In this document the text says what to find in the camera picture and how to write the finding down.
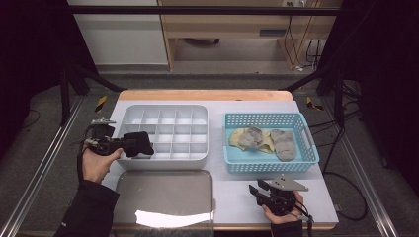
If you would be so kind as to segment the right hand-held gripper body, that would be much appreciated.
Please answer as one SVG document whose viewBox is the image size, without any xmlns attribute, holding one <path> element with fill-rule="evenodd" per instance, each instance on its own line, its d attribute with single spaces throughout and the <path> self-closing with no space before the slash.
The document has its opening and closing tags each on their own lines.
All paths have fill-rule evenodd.
<svg viewBox="0 0 419 237">
<path fill-rule="evenodd" d="M 268 184 L 267 207 L 278 216 L 284 216 L 296 206 L 294 191 L 307 192 L 308 187 L 281 174 Z"/>
</svg>

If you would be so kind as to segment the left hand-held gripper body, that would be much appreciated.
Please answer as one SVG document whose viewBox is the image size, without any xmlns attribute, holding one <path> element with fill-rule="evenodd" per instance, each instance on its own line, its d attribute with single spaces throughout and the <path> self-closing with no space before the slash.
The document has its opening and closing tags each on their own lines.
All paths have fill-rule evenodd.
<svg viewBox="0 0 419 237">
<path fill-rule="evenodd" d="M 84 131 L 83 139 L 94 153 L 107 156 L 125 147 L 121 138 L 112 138 L 115 131 L 113 123 L 113 120 L 107 118 L 93 119 Z"/>
</svg>

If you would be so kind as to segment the black sock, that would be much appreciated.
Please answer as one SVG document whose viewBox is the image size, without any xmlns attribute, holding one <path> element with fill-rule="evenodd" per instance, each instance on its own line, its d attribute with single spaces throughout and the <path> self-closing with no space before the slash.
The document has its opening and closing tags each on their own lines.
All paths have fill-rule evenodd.
<svg viewBox="0 0 419 237">
<path fill-rule="evenodd" d="M 139 143 L 147 143 L 149 141 L 148 133 L 145 131 L 126 133 L 125 138 L 135 139 Z"/>
<path fill-rule="evenodd" d="M 145 155 L 153 155 L 154 150 L 152 148 L 150 140 L 147 143 L 139 143 L 135 139 L 132 139 L 132 143 L 126 144 L 130 146 L 130 150 L 125 151 L 127 157 L 135 157 L 139 153 Z"/>
</svg>

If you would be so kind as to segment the light blue plastic basket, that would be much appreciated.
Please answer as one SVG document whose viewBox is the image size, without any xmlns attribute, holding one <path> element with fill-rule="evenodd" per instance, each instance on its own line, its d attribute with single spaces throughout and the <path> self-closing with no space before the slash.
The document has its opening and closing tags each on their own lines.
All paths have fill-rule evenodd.
<svg viewBox="0 0 419 237">
<path fill-rule="evenodd" d="M 242 150 L 230 137 L 240 128 L 258 127 L 270 133 L 273 129 L 293 135 L 295 158 L 281 161 L 275 153 L 256 148 Z M 305 118 L 300 113 L 226 113 L 222 118 L 223 154 L 229 173 L 306 172 L 319 161 L 317 148 Z"/>
</svg>

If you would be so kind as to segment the grey sock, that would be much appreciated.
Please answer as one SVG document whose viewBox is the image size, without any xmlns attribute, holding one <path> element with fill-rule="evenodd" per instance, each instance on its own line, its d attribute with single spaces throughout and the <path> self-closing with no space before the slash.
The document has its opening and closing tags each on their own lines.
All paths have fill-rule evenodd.
<svg viewBox="0 0 419 237">
<path fill-rule="evenodd" d="M 244 147 L 258 148 L 262 143 L 263 132 L 255 126 L 246 128 L 238 140 L 238 144 Z"/>
<path fill-rule="evenodd" d="M 284 162 L 292 161 L 296 157 L 293 133 L 290 130 L 273 129 L 270 135 L 278 158 Z"/>
</svg>

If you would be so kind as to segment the white compartment storage box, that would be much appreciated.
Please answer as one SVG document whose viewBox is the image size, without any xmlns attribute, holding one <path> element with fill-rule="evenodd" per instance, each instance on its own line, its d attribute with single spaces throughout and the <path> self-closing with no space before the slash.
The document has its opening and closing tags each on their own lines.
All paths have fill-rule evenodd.
<svg viewBox="0 0 419 237">
<path fill-rule="evenodd" d="M 209 151 L 208 109 L 201 105 L 131 105 L 119 122 L 118 136 L 145 131 L 154 154 L 125 155 L 126 170 L 198 170 Z"/>
</svg>

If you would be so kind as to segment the translucent grey box lid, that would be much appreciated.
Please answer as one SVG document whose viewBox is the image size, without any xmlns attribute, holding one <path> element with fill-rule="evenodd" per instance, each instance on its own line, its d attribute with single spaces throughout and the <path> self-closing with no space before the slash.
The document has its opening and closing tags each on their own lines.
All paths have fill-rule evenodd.
<svg viewBox="0 0 419 237">
<path fill-rule="evenodd" d="M 116 191 L 116 229 L 212 230 L 212 176 L 207 171 L 126 171 Z"/>
</svg>

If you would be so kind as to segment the person's right hand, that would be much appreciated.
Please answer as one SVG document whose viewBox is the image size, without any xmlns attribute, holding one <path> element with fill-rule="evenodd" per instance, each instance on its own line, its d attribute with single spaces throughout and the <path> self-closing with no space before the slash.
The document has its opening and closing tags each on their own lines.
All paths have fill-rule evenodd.
<svg viewBox="0 0 419 237">
<path fill-rule="evenodd" d="M 303 204 L 303 197 L 298 191 L 294 191 L 294 196 L 297 200 L 297 205 L 299 207 Z M 290 213 L 284 216 L 277 216 L 275 215 L 267 206 L 262 206 L 263 211 L 265 212 L 265 216 L 269 219 L 273 224 L 285 224 L 290 222 L 298 221 L 298 218 L 301 216 L 301 211 L 298 208 L 294 208 Z"/>
</svg>

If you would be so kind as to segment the white table mat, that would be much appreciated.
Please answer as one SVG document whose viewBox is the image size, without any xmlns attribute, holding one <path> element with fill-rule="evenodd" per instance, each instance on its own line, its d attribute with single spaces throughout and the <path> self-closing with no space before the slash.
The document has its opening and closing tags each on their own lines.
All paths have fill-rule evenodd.
<svg viewBox="0 0 419 237">
<path fill-rule="evenodd" d="M 119 100 L 112 112 L 115 132 L 118 136 L 119 122 L 126 108 L 131 105 L 201 105 L 208 109 L 209 151 L 202 169 L 212 176 L 213 224 L 217 228 L 265 228 L 268 225 L 261 208 L 249 192 L 249 185 L 258 179 L 273 180 L 285 174 L 308 187 L 303 192 L 305 205 L 314 217 L 317 228 L 331 229 L 338 221 L 325 182 L 320 175 L 318 163 L 306 172 L 229 173 L 224 161 L 224 135 L 222 118 L 226 113 L 299 113 L 295 101 L 144 101 Z M 126 170 L 118 161 L 105 178 L 105 186 L 116 190 L 120 175 L 126 171 L 198 171 L 198 170 Z"/>
</svg>

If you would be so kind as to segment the black yellow tape strip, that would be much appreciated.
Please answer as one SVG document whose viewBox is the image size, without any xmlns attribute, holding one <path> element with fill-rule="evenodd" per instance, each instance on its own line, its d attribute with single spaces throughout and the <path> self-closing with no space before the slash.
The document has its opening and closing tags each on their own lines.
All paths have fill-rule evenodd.
<svg viewBox="0 0 419 237">
<path fill-rule="evenodd" d="M 108 96 L 102 96 L 102 97 L 99 99 L 98 104 L 97 104 L 97 106 L 96 106 L 96 108 L 95 108 L 95 113 L 98 113 L 98 112 L 100 112 L 100 111 L 102 110 L 102 108 L 103 108 L 104 104 L 105 104 L 105 103 L 106 103 L 106 101 L 107 101 L 107 98 L 108 98 Z"/>
<path fill-rule="evenodd" d="M 317 110 L 317 111 L 323 111 L 324 110 L 322 106 L 314 105 L 312 103 L 312 100 L 311 100 L 310 97 L 306 97 L 306 105 L 307 105 L 308 108 L 311 108 L 311 109 L 314 109 L 314 110 Z"/>
</svg>

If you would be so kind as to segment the black metal stand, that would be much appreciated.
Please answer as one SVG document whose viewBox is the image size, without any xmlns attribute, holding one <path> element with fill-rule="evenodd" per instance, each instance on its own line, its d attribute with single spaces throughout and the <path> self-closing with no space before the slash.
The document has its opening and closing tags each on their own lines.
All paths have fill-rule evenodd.
<svg viewBox="0 0 419 237">
<path fill-rule="evenodd" d="M 89 70 L 78 64 L 68 64 L 60 72 L 60 95 L 61 95 L 61 126 L 67 124 L 70 119 L 69 86 L 72 86 L 77 95 L 86 95 L 90 88 L 85 79 L 89 78 L 113 92 L 122 92 L 125 88 L 119 87 L 102 78 L 97 72 Z"/>
<path fill-rule="evenodd" d="M 327 64 L 312 72 L 311 74 L 303 77 L 295 83 L 281 88 L 281 91 L 293 92 L 301 86 L 313 81 L 314 79 L 320 79 L 320 83 L 316 88 L 316 93 L 319 96 L 324 96 L 331 90 L 334 90 L 334 109 L 333 116 L 337 124 L 343 128 L 345 124 L 344 109 L 343 109 L 343 73 L 338 66 L 333 64 Z"/>
</svg>

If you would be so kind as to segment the white cabinet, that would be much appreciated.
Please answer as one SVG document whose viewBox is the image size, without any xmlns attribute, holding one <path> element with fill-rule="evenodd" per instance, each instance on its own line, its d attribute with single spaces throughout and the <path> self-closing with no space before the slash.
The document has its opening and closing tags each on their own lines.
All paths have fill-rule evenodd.
<svg viewBox="0 0 419 237">
<path fill-rule="evenodd" d="M 74 17 L 97 65 L 168 63 L 159 15 Z"/>
</svg>

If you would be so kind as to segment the black curtain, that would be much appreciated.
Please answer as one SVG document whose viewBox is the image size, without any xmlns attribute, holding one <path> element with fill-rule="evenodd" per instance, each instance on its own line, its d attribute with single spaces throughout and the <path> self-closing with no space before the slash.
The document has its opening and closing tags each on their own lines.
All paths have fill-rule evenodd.
<svg viewBox="0 0 419 237">
<path fill-rule="evenodd" d="M 67 0 L 0 0 L 0 159 L 34 95 L 59 84 L 60 61 L 97 68 Z"/>
<path fill-rule="evenodd" d="M 342 0 L 320 64 L 361 85 L 360 107 L 388 163 L 419 196 L 419 0 Z"/>
</svg>

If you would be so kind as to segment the black object under desk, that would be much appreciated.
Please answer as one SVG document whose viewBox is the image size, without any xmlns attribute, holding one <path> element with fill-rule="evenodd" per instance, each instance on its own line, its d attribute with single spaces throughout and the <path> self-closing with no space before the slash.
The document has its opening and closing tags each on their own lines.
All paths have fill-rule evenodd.
<svg viewBox="0 0 419 237">
<path fill-rule="evenodd" d="M 220 39 L 190 39 L 186 38 L 183 41 L 190 45 L 213 45 L 218 44 Z"/>
</svg>

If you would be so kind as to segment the wooden desk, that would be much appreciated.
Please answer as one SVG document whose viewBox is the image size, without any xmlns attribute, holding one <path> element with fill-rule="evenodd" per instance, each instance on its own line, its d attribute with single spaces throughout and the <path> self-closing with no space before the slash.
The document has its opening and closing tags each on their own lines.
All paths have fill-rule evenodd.
<svg viewBox="0 0 419 237">
<path fill-rule="evenodd" d="M 163 6 L 283 7 L 284 0 L 157 0 Z M 303 8 L 339 8 L 343 0 L 306 0 Z M 324 40 L 333 16 L 162 15 L 168 64 L 174 65 L 179 39 L 276 39 L 289 69 L 302 66 L 307 40 Z"/>
</svg>

